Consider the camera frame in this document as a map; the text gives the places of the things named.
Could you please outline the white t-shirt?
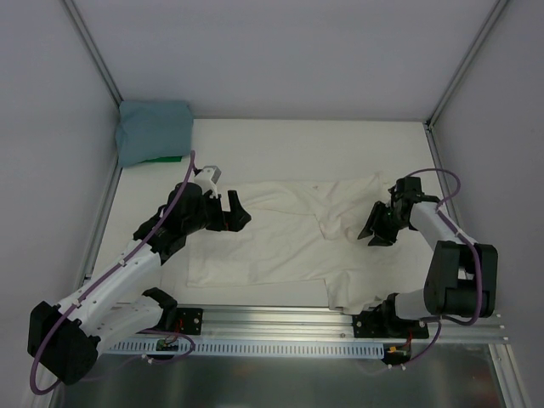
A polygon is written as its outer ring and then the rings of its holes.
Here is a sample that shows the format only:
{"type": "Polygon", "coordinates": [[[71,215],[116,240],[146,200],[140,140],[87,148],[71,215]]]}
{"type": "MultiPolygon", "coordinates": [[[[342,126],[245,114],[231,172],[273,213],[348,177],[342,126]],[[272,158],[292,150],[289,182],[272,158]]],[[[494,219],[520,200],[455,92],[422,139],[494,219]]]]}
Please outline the white t-shirt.
{"type": "Polygon", "coordinates": [[[429,260],[423,238],[407,231],[395,244],[359,239],[388,180],[265,181],[235,184],[252,219],[237,233],[190,237],[188,286],[244,287],[322,280],[328,306],[357,315],[393,292],[422,286],[429,260]]]}

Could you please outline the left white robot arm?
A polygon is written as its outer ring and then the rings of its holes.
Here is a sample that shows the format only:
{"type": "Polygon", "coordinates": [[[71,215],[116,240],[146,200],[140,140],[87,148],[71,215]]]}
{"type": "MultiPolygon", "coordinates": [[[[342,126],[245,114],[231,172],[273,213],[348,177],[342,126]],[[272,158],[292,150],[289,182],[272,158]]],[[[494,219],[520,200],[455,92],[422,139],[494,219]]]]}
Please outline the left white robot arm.
{"type": "Polygon", "coordinates": [[[120,258],[101,276],[88,281],[55,304],[40,302],[30,314],[27,352],[33,358],[30,386],[44,395],[51,388],[37,386],[37,369],[46,368],[58,383],[82,380],[111,346],[140,332],[169,333],[176,325],[178,303],[152,287],[128,306],[116,303],[136,283],[159,270],[184,248],[189,235],[200,231],[239,232],[252,217],[234,190],[221,195],[196,183],[180,183],[167,203],[143,222],[120,258]]]}

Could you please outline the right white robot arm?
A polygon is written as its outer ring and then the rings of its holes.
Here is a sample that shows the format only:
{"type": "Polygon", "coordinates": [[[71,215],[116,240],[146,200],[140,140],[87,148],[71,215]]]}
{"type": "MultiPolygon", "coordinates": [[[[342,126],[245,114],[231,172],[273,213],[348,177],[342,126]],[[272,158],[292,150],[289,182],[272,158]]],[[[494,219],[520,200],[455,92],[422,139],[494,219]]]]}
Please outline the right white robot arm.
{"type": "Polygon", "coordinates": [[[421,289],[391,293],[375,307],[381,330],[398,337],[410,324],[447,320],[471,326],[490,317],[496,304],[496,248],[477,242],[444,213],[444,201],[423,192],[417,173],[398,179],[388,192],[388,202],[373,205],[359,238],[370,247],[391,247],[408,229],[424,238],[433,256],[421,289]]]}

